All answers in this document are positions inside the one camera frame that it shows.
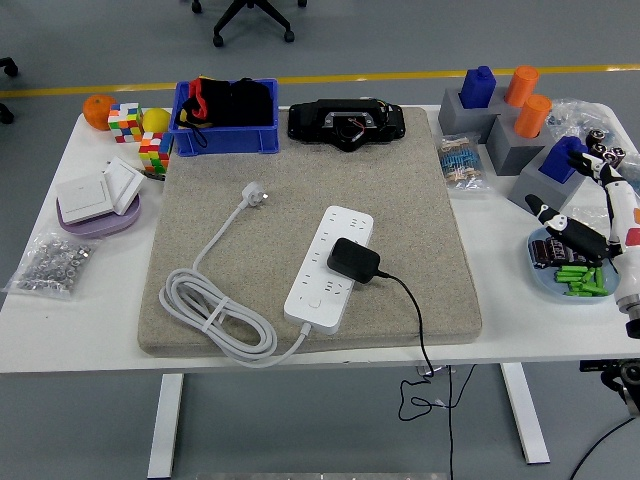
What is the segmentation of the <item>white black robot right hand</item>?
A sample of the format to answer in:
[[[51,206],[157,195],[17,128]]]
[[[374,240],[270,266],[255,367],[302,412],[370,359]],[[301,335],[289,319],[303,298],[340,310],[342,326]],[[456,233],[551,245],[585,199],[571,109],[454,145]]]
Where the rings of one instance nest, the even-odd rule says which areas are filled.
[[[578,151],[568,163],[591,177],[606,194],[610,236],[551,208],[534,194],[525,196],[531,212],[557,240],[591,261],[609,259],[620,277],[614,299],[623,313],[639,307],[639,200],[632,186],[606,161]]]

